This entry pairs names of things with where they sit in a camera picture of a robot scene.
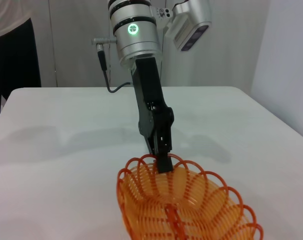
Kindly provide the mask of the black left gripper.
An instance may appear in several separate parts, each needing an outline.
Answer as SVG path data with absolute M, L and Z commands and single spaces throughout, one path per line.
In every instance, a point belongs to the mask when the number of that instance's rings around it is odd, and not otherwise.
M 132 80 L 139 112 L 139 132 L 149 153 L 156 158 L 158 173 L 168 173 L 173 171 L 169 153 L 172 150 L 174 113 L 165 104 L 156 59 L 139 58 L 134 66 Z

